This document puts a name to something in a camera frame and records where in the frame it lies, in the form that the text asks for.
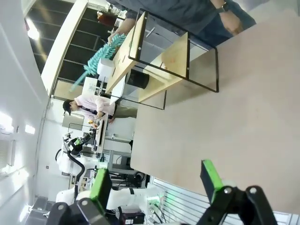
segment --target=blue jeans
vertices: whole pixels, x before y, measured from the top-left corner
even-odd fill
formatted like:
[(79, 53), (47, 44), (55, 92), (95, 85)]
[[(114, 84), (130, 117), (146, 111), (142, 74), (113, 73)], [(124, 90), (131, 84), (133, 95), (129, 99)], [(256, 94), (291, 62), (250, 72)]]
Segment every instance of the blue jeans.
[[(227, 0), (227, 3), (229, 9), (241, 20), (244, 30), (256, 24), (255, 20), (246, 13), (238, 3), (232, 0)], [(219, 14), (196, 35), (211, 46), (217, 46), (233, 37), (233, 35), (225, 29)]]

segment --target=khaki pants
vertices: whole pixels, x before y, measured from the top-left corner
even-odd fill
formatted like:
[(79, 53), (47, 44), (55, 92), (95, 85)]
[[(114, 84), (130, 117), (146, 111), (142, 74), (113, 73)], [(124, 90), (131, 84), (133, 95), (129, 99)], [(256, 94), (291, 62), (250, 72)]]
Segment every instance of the khaki pants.
[(136, 118), (137, 109), (125, 106), (117, 106), (116, 112), (114, 113), (115, 118)]

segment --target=white container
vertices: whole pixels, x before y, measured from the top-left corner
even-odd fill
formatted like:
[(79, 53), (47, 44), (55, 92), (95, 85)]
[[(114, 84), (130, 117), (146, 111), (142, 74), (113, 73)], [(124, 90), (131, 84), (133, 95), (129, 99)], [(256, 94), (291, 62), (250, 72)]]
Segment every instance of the white container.
[(99, 74), (99, 81), (108, 81), (108, 78), (113, 75), (115, 66), (112, 60), (100, 59), (97, 67), (97, 73)]

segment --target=pink shirt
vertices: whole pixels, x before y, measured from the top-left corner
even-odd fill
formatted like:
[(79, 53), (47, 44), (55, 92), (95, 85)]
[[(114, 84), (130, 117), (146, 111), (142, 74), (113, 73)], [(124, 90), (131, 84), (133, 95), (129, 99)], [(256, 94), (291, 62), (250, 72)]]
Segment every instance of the pink shirt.
[[(82, 105), (85, 108), (89, 108), (92, 110), (96, 110), (97, 112), (103, 112), (113, 116), (115, 103), (109, 105), (109, 98), (98, 95), (80, 95), (74, 100), (78, 105)], [(79, 111), (84, 112), (84, 114), (88, 117), (89, 120), (96, 119), (96, 115), (92, 114), (89, 111), (83, 110), (82, 108), (79, 108)]]

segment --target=man wearing black cap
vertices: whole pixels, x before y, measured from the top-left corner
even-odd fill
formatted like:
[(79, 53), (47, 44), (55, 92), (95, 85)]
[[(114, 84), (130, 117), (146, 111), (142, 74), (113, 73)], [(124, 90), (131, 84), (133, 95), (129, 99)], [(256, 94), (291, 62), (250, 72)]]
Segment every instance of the man wearing black cap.
[(110, 99), (97, 95), (80, 95), (74, 100), (66, 100), (63, 105), (65, 112), (71, 115), (71, 112), (81, 111), (89, 120), (100, 119), (105, 114), (108, 114), (110, 122), (113, 118), (136, 118), (137, 109), (125, 106), (110, 105)]

